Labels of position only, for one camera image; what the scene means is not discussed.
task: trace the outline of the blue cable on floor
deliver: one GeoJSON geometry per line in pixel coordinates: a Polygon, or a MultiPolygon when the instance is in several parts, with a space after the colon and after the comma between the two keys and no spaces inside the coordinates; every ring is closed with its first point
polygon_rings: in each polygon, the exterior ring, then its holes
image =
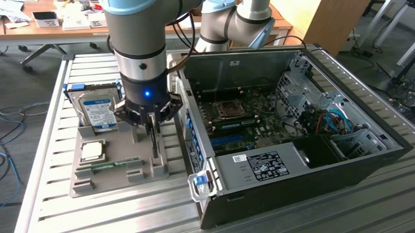
{"type": "Polygon", "coordinates": [[[7,142],[2,143],[0,146],[3,146],[3,145],[6,145],[6,144],[11,143],[11,142],[23,134],[24,129],[26,129],[26,126],[24,126],[24,123],[23,123],[22,121],[19,121],[19,120],[8,120],[8,119],[6,119],[6,118],[3,118],[3,117],[0,117],[0,120],[4,120],[4,121],[7,121],[7,122],[15,122],[15,123],[22,124],[22,130],[20,130],[19,134],[18,134],[11,140],[8,140],[7,142]]]}
{"type": "Polygon", "coordinates": [[[15,172],[15,176],[16,176],[16,182],[18,182],[18,190],[16,190],[16,193],[15,193],[15,195],[6,201],[6,203],[3,203],[3,205],[0,206],[0,209],[2,209],[2,208],[12,201],[12,199],[18,196],[19,191],[20,191],[20,183],[19,183],[18,170],[16,170],[16,166],[15,166],[14,160],[11,160],[10,157],[7,156],[7,154],[4,154],[4,153],[2,153],[2,152],[0,152],[0,155],[4,156],[4,157],[8,159],[11,165],[12,165],[14,172],[15,172]]]}

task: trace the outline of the motherboard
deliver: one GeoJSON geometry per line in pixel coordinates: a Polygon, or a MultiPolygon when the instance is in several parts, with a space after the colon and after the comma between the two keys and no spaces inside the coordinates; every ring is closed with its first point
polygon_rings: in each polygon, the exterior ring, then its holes
{"type": "Polygon", "coordinates": [[[268,147],[295,136],[276,114],[274,92],[275,88],[252,87],[200,96],[199,110],[216,155],[268,147]]]}

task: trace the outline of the chair wheel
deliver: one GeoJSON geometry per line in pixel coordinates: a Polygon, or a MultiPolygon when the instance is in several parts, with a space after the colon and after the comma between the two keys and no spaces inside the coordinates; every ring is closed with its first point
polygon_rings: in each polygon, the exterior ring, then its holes
{"type": "Polygon", "coordinates": [[[27,46],[19,45],[18,48],[19,48],[19,50],[20,50],[22,52],[27,52],[27,51],[28,51],[27,46]]]}
{"type": "Polygon", "coordinates": [[[90,43],[90,47],[94,48],[94,49],[98,49],[96,43],[90,43]]]}
{"type": "Polygon", "coordinates": [[[31,73],[34,71],[34,67],[23,66],[22,69],[26,71],[26,73],[31,73]]]}

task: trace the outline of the wooden cabinet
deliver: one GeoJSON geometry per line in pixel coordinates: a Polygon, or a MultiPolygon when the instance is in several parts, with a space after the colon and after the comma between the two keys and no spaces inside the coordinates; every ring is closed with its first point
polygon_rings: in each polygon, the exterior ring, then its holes
{"type": "MultiPolygon", "coordinates": [[[[300,37],[306,44],[318,43],[336,55],[370,0],[271,0],[294,28],[288,35],[300,37]]],[[[286,45],[300,44],[287,38],[286,45]]]]}

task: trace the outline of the slotted metal surface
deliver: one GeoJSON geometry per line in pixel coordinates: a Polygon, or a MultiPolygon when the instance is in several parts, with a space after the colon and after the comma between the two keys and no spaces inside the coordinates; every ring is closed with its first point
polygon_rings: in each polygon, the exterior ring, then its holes
{"type": "MultiPolygon", "coordinates": [[[[413,124],[324,52],[314,54],[415,145],[413,124]]],[[[323,76],[314,78],[326,91],[335,89],[323,76]]],[[[70,101],[60,94],[62,83],[64,80],[70,83],[104,83],[114,79],[119,79],[119,73],[112,54],[79,55],[72,61],[63,62],[16,232],[394,233],[414,229],[415,150],[394,165],[378,170],[358,186],[202,231],[196,205],[190,198],[183,155],[172,121],[162,128],[170,178],[87,197],[70,198],[78,117],[70,101]]]]}

